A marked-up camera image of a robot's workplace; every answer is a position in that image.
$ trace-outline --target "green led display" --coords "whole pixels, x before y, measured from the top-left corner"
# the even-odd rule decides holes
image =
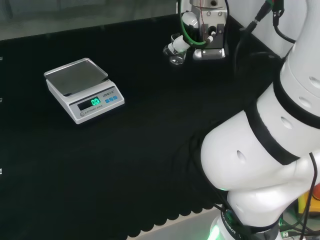
[[[91,100],[92,106],[97,105],[97,104],[99,104],[99,103],[100,103],[100,100],[99,100],[99,98],[97,98],[97,97]]]

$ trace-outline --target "white plastic part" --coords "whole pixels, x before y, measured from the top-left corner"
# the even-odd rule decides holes
[[[306,2],[307,18],[281,71],[281,84],[296,103],[318,113],[320,1]],[[259,143],[242,111],[205,137],[201,163],[214,186],[229,190],[227,200],[244,225],[266,227],[275,223],[288,205],[310,188],[314,168],[309,152],[313,152],[320,171],[320,132],[289,115],[275,97],[273,86],[259,98],[257,107],[274,139],[287,151],[303,157],[289,165],[278,163]]]
[[[171,46],[178,52],[178,53],[183,53],[185,51],[188,50],[188,48],[190,48],[190,45],[187,44],[185,41],[184,41],[184,36],[179,36],[177,37],[173,43],[169,44],[169,50],[171,50]]]
[[[199,28],[199,23],[198,23],[197,16],[192,11],[185,12],[182,15],[182,21],[187,26],[193,26],[195,29]]]
[[[286,61],[280,72],[281,84],[288,96],[301,108],[320,117],[320,98],[306,90],[293,76]]]
[[[288,56],[292,75],[311,94],[320,98],[320,88],[311,79],[320,81],[320,1],[307,0],[307,16],[300,36]]]
[[[273,84],[259,97],[257,108],[272,137],[289,153],[302,157],[320,149],[320,129],[298,121],[285,111],[275,96]]]
[[[257,140],[244,111],[205,137],[201,163],[213,185],[225,190],[247,189],[250,185],[263,187],[265,179],[261,176],[282,167]]]
[[[319,172],[320,151],[313,154]],[[295,171],[287,172],[286,168]],[[293,200],[310,188],[313,175],[313,164],[307,155],[288,166],[284,166],[277,174],[264,175],[263,177],[270,178],[273,182],[269,187],[230,191],[227,200],[242,223],[256,227],[269,226],[279,219],[279,216]],[[320,183],[320,175],[316,181],[316,184],[318,183]]]

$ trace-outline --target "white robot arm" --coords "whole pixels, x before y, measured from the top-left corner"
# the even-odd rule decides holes
[[[208,180],[228,190],[239,220],[264,229],[269,240],[281,239],[280,215],[310,188],[309,153],[320,170],[320,1],[306,2],[301,34],[273,84],[251,107],[213,129],[201,148]],[[238,238],[224,215],[214,226],[219,239]]]

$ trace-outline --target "black cable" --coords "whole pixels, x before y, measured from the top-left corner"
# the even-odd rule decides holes
[[[274,27],[274,30],[281,38],[283,38],[284,40],[288,41],[289,43],[295,44],[296,43],[295,40],[293,40],[290,37],[287,37],[286,35],[284,35],[278,28],[278,26],[279,26],[279,18],[282,16],[282,15],[280,15],[281,13],[279,13],[279,11],[275,11],[273,13],[273,27]]]
[[[226,43],[228,40],[228,28],[229,28],[229,22],[230,22],[230,8],[229,8],[229,3],[228,0],[225,0],[225,5],[226,5],[226,22],[224,26],[224,33],[223,33],[223,38],[224,42]]]
[[[295,230],[295,231],[297,231],[297,232],[301,232],[301,231],[302,231],[302,229],[290,225],[290,224],[287,223],[284,219],[282,219],[282,221],[283,221],[283,223],[284,223],[286,226],[290,226],[290,229],[288,229],[288,230]],[[299,221],[299,224],[298,224],[298,225],[301,225],[301,226],[302,226],[303,223],[302,223],[300,220],[298,220],[298,221]],[[308,233],[320,232],[320,230],[312,230],[311,228],[309,228],[309,227],[307,227],[307,226],[305,227],[305,229],[308,230]]]
[[[285,13],[285,10],[283,9],[279,14],[279,18],[281,18],[284,13]]]
[[[234,75],[237,74],[238,72],[238,55],[239,55],[239,50],[241,48],[241,45],[244,43],[244,41],[247,39],[247,36],[249,34],[248,33],[245,33],[245,35],[243,35],[241,38],[240,38],[240,41],[238,42],[238,44],[236,45],[235,47],[235,50],[234,50],[234,55],[233,55],[233,72],[234,72]]]
[[[291,39],[290,37],[287,37],[286,35],[284,35],[278,28],[278,26],[274,26],[274,30],[275,32],[284,40],[288,41],[289,43],[295,44],[295,40]]]
[[[314,174],[313,174],[313,180],[311,183],[311,187],[309,190],[309,195],[306,201],[306,205],[305,205],[305,216],[304,216],[304,222],[302,225],[302,230],[301,230],[301,236],[300,236],[300,240],[304,239],[304,234],[306,231],[306,227],[307,227],[307,221],[308,221],[308,217],[309,217],[309,210],[310,210],[310,204],[311,204],[311,198],[312,198],[312,193],[314,191],[315,185],[316,185],[316,181],[317,181],[317,177],[318,177],[318,168],[317,168],[317,163],[315,160],[315,156],[312,152],[309,153],[311,161],[312,161],[312,165],[313,165],[313,170],[314,170]]]

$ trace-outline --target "table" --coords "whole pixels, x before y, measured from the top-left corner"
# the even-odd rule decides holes
[[[238,28],[232,20],[231,54]],[[270,81],[236,81],[229,59],[172,67],[162,49],[178,31],[170,15],[0,43],[0,239],[124,240],[218,201],[186,172],[183,143]],[[243,52],[265,49],[248,41]],[[76,125],[43,74],[82,58],[109,74],[126,104]]]

